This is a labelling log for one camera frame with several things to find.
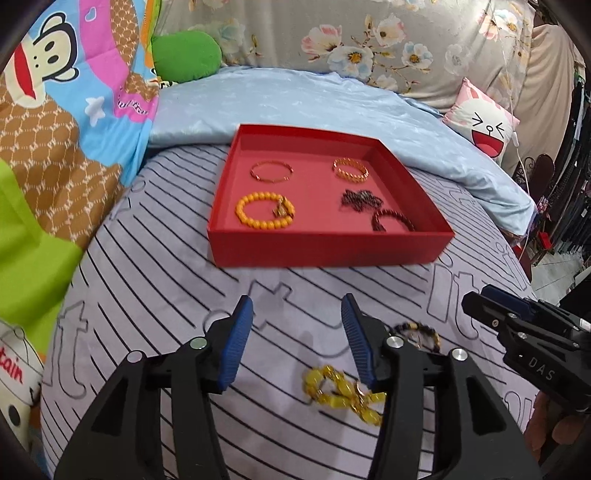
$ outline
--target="pink pillow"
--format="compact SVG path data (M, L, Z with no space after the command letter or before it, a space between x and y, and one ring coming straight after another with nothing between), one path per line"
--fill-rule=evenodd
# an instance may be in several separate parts
M443 123L500 165L519 120L464 78Z

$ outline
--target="dark beaded bracelet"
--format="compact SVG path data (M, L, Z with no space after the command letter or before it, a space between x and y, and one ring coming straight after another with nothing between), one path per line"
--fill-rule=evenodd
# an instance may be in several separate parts
M356 212L363 212L363 209L367 206L373 210L381 208L384 201L376 197L369 190L360 190L353 192L352 190L345 190L343 197L341 198L341 205L350 205Z
M431 349L431 351L433 353L441 352L441 337L439 336L437 331L434 328L431 328L429 325L425 325L424 323L420 322L405 322L400 323L392 328L393 334L402 335L406 332L422 333L423 335L433 340L433 348Z
M414 225L402 213L387 209L387 210L376 210L376 212L374 213L374 216L371 219L371 225L372 225L372 228L374 229L374 232L385 232L386 231L384 226L379 222L379 218L381 216L394 217L397 220L400 220L403 224L405 224L411 232L415 231Z

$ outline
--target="red box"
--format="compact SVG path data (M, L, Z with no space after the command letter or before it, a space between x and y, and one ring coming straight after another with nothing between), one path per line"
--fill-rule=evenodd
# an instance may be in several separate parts
M363 162L369 170L367 181L355 184L337 177L332 167L339 157ZM255 180L250 170L264 160L289 164L293 175L274 184ZM283 167L273 168L279 176L288 173ZM374 232L371 211L358 213L341 206L346 189L371 190L384 200L383 208L402 212L417 231L410 232L403 223L382 217L387 231ZM294 222L276 230L243 225L235 207L253 192L284 195L295 207ZM269 202L251 202L245 213L257 220L271 220L271 209ZM238 129L207 232L219 267L425 264L434 261L454 236L425 191L379 140L273 125L241 125Z

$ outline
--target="human hand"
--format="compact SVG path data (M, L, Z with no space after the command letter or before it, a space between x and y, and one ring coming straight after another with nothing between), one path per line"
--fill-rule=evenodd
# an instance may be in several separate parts
M538 393L534 402L534 414L524 432L525 442L538 461L549 433L559 445L572 445L579 437L586 421L586 416L569 415L556 425L551 425L548 420L550 402L548 395L543 392Z

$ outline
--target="green stuffed toy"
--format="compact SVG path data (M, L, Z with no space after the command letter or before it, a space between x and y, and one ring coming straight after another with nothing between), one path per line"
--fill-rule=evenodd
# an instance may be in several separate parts
M152 56L160 78L177 83L213 75L222 64L219 45L199 30L153 37Z

